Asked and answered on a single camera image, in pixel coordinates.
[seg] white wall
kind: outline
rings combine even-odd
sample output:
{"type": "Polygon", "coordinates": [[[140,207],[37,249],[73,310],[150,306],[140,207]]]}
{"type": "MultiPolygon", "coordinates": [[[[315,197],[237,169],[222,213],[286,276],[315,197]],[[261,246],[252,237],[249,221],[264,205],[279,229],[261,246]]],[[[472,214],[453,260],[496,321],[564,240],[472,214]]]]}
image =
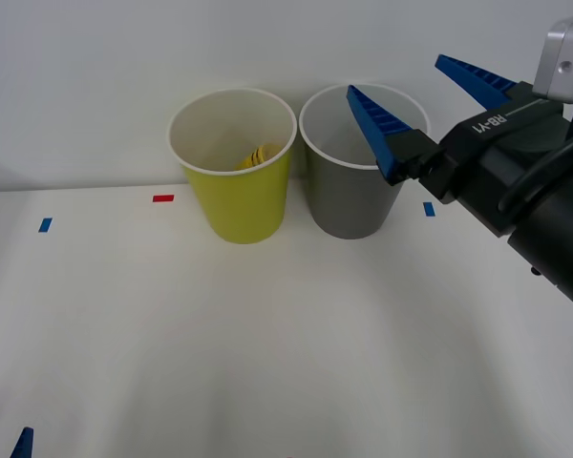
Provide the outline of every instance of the white wall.
{"type": "Polygon", "coordinates": [[[298,111],[330,83],[383,81],[439,137],[479,108],[438,53],[532,80],[571,14],[573,0],[0,0],[0,189],[180,182],[169,118],[227,86],[298,111]]]}

